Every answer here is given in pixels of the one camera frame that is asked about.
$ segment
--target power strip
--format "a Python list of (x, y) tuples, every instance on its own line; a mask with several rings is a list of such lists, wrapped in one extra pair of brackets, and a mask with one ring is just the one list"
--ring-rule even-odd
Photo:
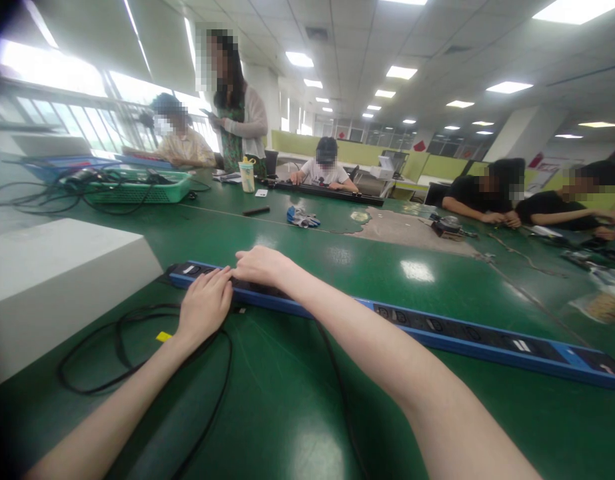
[[(217, 268), (188, 261), (169, 274), (182, 288), (202, 273)], [(278, 289), (232, 279), (236, 301), (313, 319), (312, 315)], [(432, 315), (370, 300), (355, 299), (393, 323), (426, 347), (502, 363), (555, 377), (615, 389), (615, 360), (599, 350), (486, 327), (477, 323)]]

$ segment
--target yellow label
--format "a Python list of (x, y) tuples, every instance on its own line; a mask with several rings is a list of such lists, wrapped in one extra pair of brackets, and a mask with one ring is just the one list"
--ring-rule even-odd
[(161, 332), (156, 336), (156, 339), (158, 341), (162, 341), (163, 343), (170, 340), (171, 338), (172, 336), (169, 333), (165, 333), (165, 332)]

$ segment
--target green plastic basket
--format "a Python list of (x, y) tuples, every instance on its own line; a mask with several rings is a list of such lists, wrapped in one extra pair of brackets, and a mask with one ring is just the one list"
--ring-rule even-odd
[[(113, 171), (127, 180), (144, 181), (149, 175), (145, 170), (105, 169), (105, 171)], [(192, 178), (189, 173), (160, 171), (159, 175), (176, 183), (154, 186), (122, 183), (118, 186), (118, 183), (92, 182), (88, 185), (89, 188), (98, 190), (110, 187), (111, 189), (88, 193), (85, 197), (92, 203), (178, 203), (189, 193)]]

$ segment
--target person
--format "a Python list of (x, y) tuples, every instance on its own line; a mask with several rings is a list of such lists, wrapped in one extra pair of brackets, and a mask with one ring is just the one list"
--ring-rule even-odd
[(331, 190), (358, 192), (341, 165), (336, 164), (338, 145), (332, 137), (322, 137), (316, 147), (316, 158), (310, 159), (299, 171), (289, 176), (294, 185), (307, 182), (308, 185), (327, 187)]
[(442, 207), (483, 223), (505, 223), (519, 228), (521, 220), (512, 208), (512, 194), (523, 185), (525, 160), (501, 159), (493, 162), (482, 177), (464, 175), (452, 183)]
[(154, 152), (123, 146), (124, 155), (156, 156), (174, 167), (214, 168), (212, 148), (203, 135), (189, 126), (189, 116), (183, 104), (169, 93), (158, 95), (150, 107), (154, 110), (154, 125), (163, 139)]
[(276, 287), (321, 322), (403, 411), (431, 479), (540, 478), (466, 384), (407, 333), (276, 250), (259, 245), (236, 257), (236, 269), (215, 270), (192, 283), (175, 335), (26, 480), (103, 478), (159, 390), (221, 327), (232, 297), (230, 277)]
[(609, 229), (597, 217), (615, 224), (615, 212), (586, 208), (576, 200), (585, 199), (605, 186), (615, 186), (615, 162), (601, 160), (574, 170), (572, 181), (559, 190), (535, 193), (516, 206), (523, 223), (549, 225), (565, 230), (589, 230), (595, 237), (615, 240), (615, 230)]
[(209, 30), (208, 43), (212, 68), (216, 72), (215, 115), (212, 127), (221, 135), (223, 170), (239, 171), (243, 157), (255, 159), (254, 174), (267, 177), (263, 138), (267, 135), (267, 113), (263, 100), (247, 84), (241, 70), (239, 48), (223, 30)]

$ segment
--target green table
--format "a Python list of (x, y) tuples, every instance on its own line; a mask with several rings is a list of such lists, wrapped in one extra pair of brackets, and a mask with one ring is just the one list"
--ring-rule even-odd
[[(234, 265), (237, 250), (263, 244), (350, 295), (571, 343), (577, 342), (577, 335), (615, 356), (615, 326), (595, 324), (567, 306), (569, 300), (592, 291), (585, 272), (559, 259), (558, 250), (520, 232), (499, 230), (496, 235), (542, 267), (569, 278), (527, 268), (523, 258), (486, 237), (491, 227), (485, 225), (466, 222), (481, 234), (480, 241), (472, 241), (475, 248), (496, 254), (500, 273), (467, 257), (338, 234), (362, 228), (369, 220), (364, 205), (283, 191), (255, 198), (235, 185), (211, 186), (194, 201), (148, 206), (128, 217), (86, 207), (72, 210), (70, 216), (144, 235), (163, 267), (189, 259)], [(292, 203), (316, 213), (322, 226), (305, 230), (288, 225), (285, 212)], [(263, 205), (271, 211), (252, 218), (240, 215)], [(384, 208), (415, 215), (419, 207), (387, 200)], [(515, 286), (535, 296), (546, 310)], [(183, 294), (163, 283), (148, 285), (0, 385), (0, 422), (22, 469), (107, 397), (82, 397), (62, 389), (55, 376), (60, 358), (97, 326), (134, 307), (178, 302)], [(174, 329), (175, 321), (167, 319), (128, 327), (130, 359), (148, 357), (159, 347), (155, 336)], [(233, 373), (215, 425), (188, 477), (360, 478), (338, 384), (314, 325), (248, 307), (243, 314), (231, 314), (225, 329), (233, 339)], [(91, 387), (123, 371), (111, 340), (104, 336), (79, 354), (69, 369), (74, 383)], [(434, 353), (474, 391), (545, 478), (615, 478), (615, 391)], [(425, 478), (416, 441), (399, 409), (340, 349), (336, 354), (372, 478)], [(140, 423), (109, 477), (171, 475), (209, 417), (226, 361), (227, 342), (219, 339), (180, 371)]]

